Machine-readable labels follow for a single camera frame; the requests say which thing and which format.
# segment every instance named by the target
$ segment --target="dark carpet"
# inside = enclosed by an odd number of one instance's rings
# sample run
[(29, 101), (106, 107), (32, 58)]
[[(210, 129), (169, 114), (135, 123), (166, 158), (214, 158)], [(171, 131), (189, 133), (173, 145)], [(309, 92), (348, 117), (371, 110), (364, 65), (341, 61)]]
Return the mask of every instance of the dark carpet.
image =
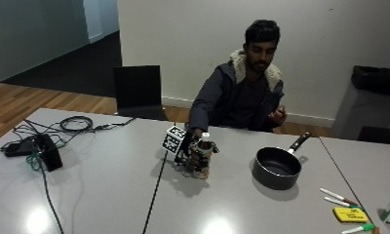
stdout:
[(115, 66), (121, 66), (118, 32), (1, 83), (113, 98)]

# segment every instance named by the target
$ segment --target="yellow sticky note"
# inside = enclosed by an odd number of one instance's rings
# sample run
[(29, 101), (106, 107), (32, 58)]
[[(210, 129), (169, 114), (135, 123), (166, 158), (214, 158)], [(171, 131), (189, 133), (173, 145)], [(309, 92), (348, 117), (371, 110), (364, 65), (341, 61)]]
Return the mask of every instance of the yellow sticky note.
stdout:
[(333, 214), (341, 222), (367, 222), (367, 216), (361, 209), (333, 208)]

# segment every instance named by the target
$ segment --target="man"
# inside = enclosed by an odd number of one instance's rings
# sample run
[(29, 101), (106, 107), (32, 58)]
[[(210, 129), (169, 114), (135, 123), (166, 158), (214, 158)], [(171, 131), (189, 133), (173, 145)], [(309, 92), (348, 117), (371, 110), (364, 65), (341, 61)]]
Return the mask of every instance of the man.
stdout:
[(215, 68), (195, 97), (189, 128), (197, 137), (207, 126), (272, 132), (286, 120), (284, 106), (278, 106), (282, 73), (271, 64), (279, 27), (272, 20), (256, 20), (244, 36), (243, 49)]

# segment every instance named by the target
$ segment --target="fur-lined hood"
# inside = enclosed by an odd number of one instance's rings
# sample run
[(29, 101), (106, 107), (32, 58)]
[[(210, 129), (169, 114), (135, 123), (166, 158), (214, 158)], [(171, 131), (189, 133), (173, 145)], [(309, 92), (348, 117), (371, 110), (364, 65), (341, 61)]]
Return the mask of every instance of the fur-lined hood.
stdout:
[[(246, 77), (246, 54), (244, 50), (239, 49), (232, 54), (230, 55), (231, 62), (234, 64), (234, 70), (235, 70), (235, 79), (236, 79), (236, 84), (242, 82), (242, 80)], [(271, 63), (267, 67), (267, 69), (263, 71), (263, 75), (267, 79), (268, 83), (268, 89), (272, 92), (276, 83), (282, 79), (282, 72), (276, 68), (276, 66)]]

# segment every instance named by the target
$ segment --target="saucepan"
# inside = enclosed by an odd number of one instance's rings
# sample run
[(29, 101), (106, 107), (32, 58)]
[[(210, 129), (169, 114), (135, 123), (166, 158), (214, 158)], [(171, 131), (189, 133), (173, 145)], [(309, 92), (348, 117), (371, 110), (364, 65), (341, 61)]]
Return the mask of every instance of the saucepan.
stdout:
[(308, 138), (309, 133), (302, 134), (287, 151), (276, 147), (264, 147), (258, 150), (251, 174), (263, 186), (286, 190), (295, 185), (302, 164), (294, 152)]

